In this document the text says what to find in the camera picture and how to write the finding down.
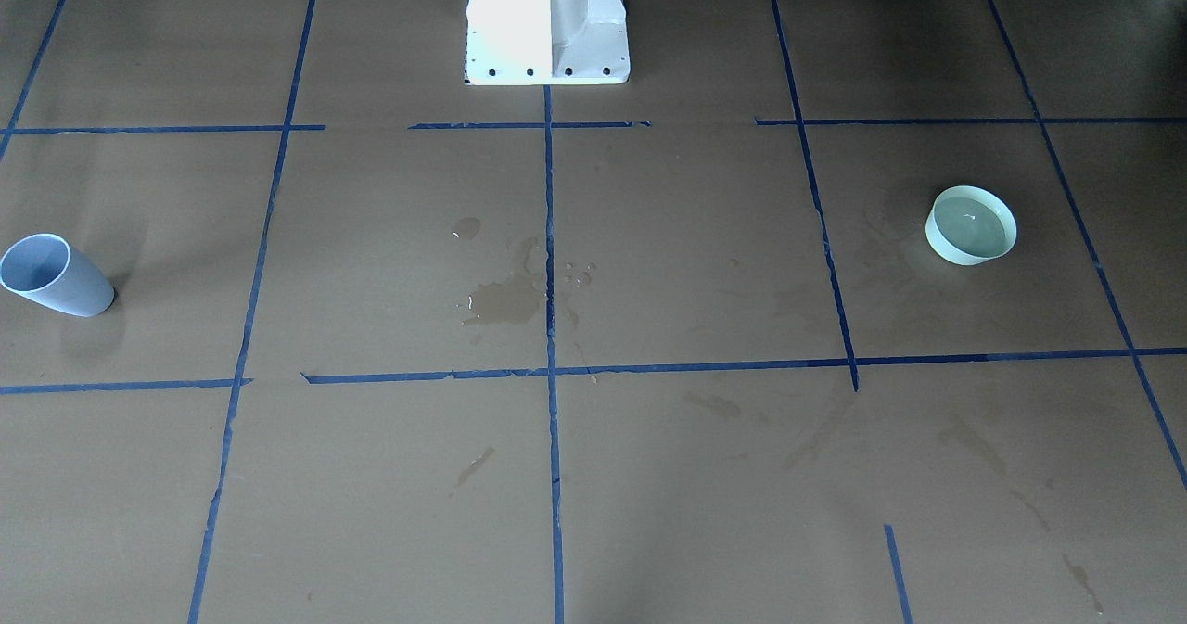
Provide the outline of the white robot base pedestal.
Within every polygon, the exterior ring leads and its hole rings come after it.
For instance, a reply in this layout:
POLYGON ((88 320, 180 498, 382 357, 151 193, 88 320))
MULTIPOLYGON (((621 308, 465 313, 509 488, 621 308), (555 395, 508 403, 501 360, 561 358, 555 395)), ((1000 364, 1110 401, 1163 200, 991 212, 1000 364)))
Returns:
POLYGON ((626 0, 466 0, 469 84, 620 84, 629 76, 626 0))

